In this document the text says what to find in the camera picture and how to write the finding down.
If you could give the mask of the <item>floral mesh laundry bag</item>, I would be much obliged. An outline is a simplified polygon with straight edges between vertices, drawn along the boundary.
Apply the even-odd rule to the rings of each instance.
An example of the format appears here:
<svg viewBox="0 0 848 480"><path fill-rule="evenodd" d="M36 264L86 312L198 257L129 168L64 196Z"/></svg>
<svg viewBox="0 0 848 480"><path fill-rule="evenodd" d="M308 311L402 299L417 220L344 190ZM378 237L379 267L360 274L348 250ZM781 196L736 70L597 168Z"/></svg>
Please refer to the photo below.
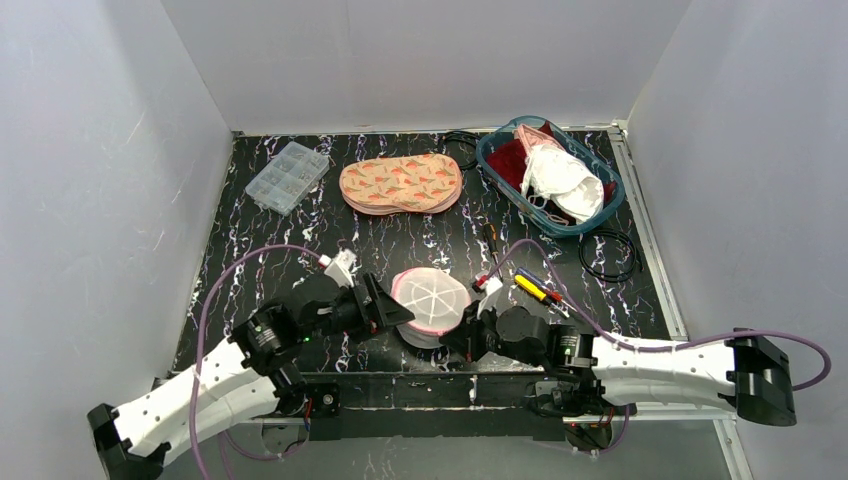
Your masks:
<svg viewBox="0 0 848 480"><path fill-rule="evenodd" d="M373 158L346 166L339 187L345 202L363 214L435 214L459 199L463 173L444 154Z"/></svg>

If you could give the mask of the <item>white round mesh laundry bag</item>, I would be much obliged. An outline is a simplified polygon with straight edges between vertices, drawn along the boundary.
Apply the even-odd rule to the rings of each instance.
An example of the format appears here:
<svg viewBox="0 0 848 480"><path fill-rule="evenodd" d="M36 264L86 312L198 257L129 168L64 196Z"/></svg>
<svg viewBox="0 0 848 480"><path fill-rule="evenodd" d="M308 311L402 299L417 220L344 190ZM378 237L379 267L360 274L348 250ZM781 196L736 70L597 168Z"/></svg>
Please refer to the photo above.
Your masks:
<svg viewBox="0 0 848 480"><path fill-rule="evenodd" d="M468 289L442 270L408 269L392 280L391 297L414 314L397 326L403 340L419 349L437 349L440 337L459 326L471 303Z"/></svg>

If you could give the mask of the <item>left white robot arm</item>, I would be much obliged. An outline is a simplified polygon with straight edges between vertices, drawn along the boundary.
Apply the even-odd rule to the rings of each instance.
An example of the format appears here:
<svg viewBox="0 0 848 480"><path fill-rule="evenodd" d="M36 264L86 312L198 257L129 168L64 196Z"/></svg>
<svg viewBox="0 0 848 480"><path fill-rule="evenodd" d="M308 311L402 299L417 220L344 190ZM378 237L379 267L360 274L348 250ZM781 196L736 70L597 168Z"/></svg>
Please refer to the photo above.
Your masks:
<svg viewBox="0 0 848 480"><path fill-rule="evenodd" d="M309 394L296 359L312 340L369 338L414 319L370 273L353 278L349 250L319 259L323 272L236 323L194 365L136 400L87 414L110 479L156 479L186 449L231 426L276 411L296 412Z"/></svg>

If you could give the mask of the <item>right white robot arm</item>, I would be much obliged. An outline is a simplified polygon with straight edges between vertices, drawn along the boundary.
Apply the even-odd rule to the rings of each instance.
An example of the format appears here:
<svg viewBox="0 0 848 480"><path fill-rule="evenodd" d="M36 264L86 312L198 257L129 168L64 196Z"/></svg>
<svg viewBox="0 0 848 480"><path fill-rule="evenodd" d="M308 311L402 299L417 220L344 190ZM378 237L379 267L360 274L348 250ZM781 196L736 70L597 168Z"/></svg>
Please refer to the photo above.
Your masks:
<svg viewBox="0 0 848 480"><path fill-rule="evenodd" d="M475 301L439 341L469 361L494 353L541 368L546 377L527 403L539 416L634 413L648 402L722 409L767 426L797 422L788 357L752 330L686 346L601 335L521 306L498 312Z"/></svg>

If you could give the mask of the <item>white bra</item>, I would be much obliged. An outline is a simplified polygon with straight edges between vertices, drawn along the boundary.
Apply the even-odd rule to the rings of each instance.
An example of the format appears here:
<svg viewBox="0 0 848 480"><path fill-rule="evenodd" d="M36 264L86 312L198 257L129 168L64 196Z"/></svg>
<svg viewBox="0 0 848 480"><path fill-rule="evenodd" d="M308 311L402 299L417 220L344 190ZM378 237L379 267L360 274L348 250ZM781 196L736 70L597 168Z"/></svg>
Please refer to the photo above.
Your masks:
<svg viewBox="0 0 848 480"><path fill-rule="evenodd" d="M602 181L579 159L548 144L535 145L527 154L520 192L551 201L561 211L584 223L604 206Z"/></svg>

